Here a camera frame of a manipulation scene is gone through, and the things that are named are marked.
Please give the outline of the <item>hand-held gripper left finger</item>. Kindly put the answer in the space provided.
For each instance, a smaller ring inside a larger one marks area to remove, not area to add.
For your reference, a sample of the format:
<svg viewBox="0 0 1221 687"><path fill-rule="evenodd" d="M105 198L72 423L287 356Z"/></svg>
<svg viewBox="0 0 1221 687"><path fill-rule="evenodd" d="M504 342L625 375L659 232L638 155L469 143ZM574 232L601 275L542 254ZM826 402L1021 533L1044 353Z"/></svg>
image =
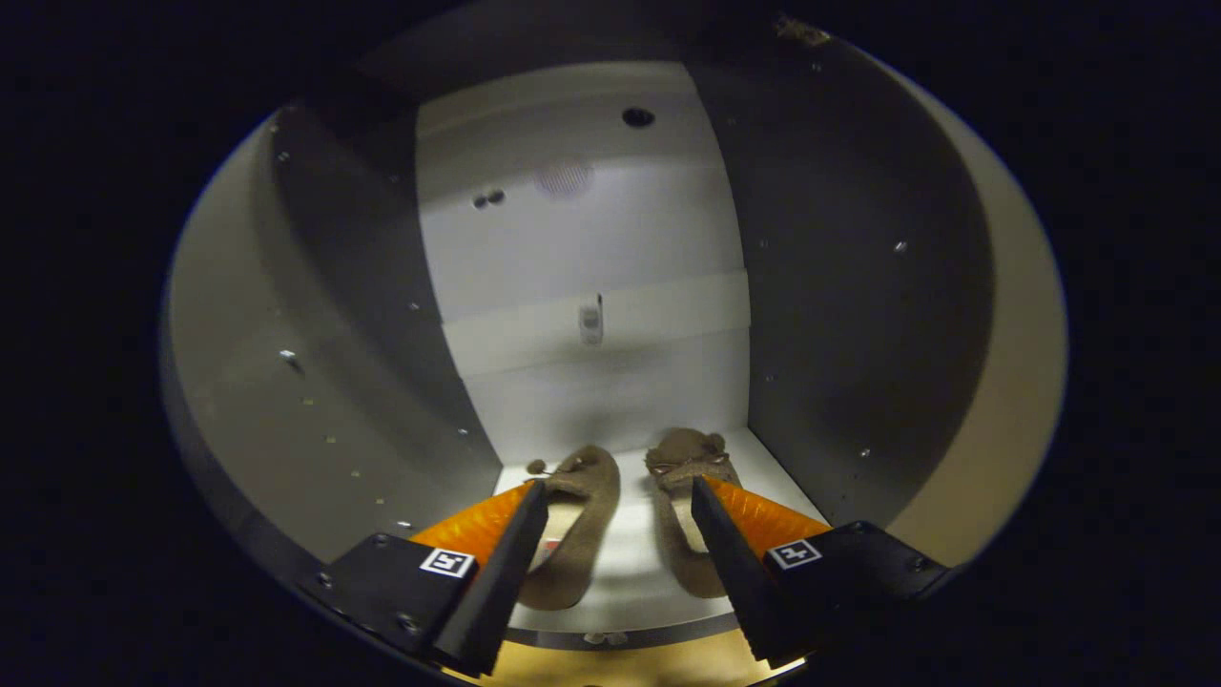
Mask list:
<svg viewBox="0 0 1221 687"><path fill-rule="evenodd" d="M545 483L527 480L414 538L369 534L294 583L328 617L396 656L488 676L547 519Z"/></svg>

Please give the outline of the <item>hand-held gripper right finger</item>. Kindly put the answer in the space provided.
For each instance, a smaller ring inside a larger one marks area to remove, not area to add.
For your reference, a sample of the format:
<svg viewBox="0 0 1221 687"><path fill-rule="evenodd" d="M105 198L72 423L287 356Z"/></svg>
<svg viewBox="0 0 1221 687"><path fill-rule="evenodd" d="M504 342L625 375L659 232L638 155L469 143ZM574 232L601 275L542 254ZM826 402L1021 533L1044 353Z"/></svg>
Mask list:
<svg viewBox="0 0 1221 687"><path fill-rule="evenodd" d="M830 527L708 475L691 513L755 659L779 667L902 621L952 569L871 522Z"/></svg>

